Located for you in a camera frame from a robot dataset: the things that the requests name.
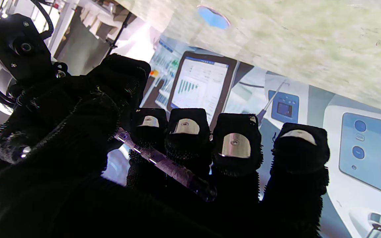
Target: blue ceiling light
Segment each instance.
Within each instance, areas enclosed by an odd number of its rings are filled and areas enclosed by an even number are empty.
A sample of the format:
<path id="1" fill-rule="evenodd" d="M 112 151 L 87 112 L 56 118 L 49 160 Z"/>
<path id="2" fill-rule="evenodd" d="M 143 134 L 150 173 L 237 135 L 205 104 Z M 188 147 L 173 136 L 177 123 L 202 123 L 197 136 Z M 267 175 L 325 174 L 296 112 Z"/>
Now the blue ceiling light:
<path id="1" fill-rule="evenodd" d="M 201 17 L 213 27 L 227 29 L 230 26 L 230 21 L 221 13 L 206 6 L 197 6 L 198 13 Z"/>

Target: screw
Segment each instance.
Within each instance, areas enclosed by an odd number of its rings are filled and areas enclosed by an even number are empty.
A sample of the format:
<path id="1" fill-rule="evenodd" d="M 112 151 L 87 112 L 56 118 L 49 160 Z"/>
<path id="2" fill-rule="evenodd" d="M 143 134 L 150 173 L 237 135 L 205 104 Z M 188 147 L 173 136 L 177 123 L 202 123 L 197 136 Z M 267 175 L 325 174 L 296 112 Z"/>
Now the screw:
<path id="1" fill-rule="evenodd" d="M 59 70 L 58 73 L 56 74 L 56 77 L 57 78 L 65 77 L 65 73 L 63 71 Z"/>

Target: blue control panel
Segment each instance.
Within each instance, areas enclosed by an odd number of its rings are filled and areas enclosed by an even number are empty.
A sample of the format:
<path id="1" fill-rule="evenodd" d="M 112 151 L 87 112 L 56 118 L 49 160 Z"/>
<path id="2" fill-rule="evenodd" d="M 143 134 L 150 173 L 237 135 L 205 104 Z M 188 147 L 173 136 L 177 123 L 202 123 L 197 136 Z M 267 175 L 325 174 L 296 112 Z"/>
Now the blue control panel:
<path id="1" fill-rule="evenodd" d="M 275 91 L 269 90 L 269 100 Z M 292 94 L 278 92 L 273 99 L 271 118 L 280 122 L 298 123 L 299 97 Z"/>
<path id="2" fill-rule="evenodd" d="M 339 168 L 381 190 L 381 120 L 353 113 L 342 118 Z"/>

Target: small display screen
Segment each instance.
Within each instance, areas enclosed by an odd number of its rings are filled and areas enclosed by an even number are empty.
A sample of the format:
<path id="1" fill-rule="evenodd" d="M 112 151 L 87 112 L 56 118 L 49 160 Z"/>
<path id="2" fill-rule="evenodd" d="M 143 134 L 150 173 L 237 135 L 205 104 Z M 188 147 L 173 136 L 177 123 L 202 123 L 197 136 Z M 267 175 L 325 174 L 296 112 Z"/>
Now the small display screen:
<path id="1" fill-rule="evenodd" d="M 278 102 L 277 113 L 281 114 L 283 116 L 292 117 L 292 106 L 288 105 L 288 104 L 284 104 L 284 103 Z"/>

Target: computer screen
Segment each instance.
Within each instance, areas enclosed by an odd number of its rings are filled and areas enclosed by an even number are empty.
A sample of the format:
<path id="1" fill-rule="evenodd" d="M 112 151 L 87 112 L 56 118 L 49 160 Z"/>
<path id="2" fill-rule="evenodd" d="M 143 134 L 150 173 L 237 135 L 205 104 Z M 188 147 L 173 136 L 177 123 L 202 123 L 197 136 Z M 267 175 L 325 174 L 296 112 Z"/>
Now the computer screen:
<path id="1" fill-rule="evenodd" d="M 277 104 L 277 113 L 283 115 L 292 117 L 292 106 L 288 104 L 284 104 L 281 102 L 278 102 Z"/>
<path id="2" fill-rule="evenodd" d="M 214 113 L 229 65 L 209 60 L 185 57 L 174 95 L 172 108 L 203 108 L 208 124 Z"/>

